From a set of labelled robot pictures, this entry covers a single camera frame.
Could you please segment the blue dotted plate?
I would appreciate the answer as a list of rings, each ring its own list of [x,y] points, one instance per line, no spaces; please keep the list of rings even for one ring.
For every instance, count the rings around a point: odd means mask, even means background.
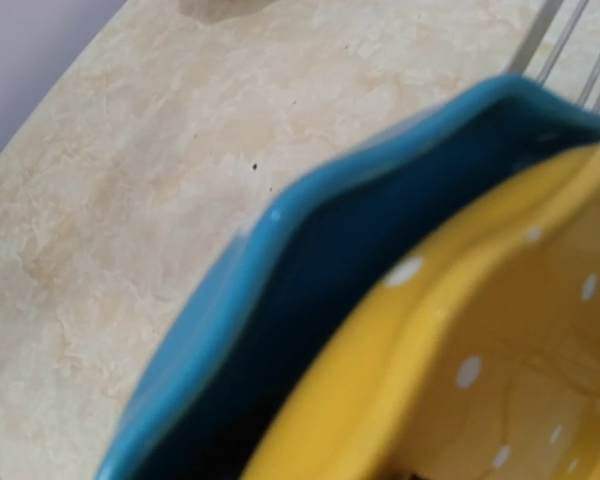
[[[512,175],[598,141],[600,114],[505,74],[291,184],[186,302],[97,477],[235,478],[309,363],[403,252]]]

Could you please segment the small yellow dotted plate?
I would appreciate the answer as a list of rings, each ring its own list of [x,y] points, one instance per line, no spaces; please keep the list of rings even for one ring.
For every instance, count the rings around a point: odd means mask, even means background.
[[[600,479],[600,143],[455,214],[361,300],[246,479]]]

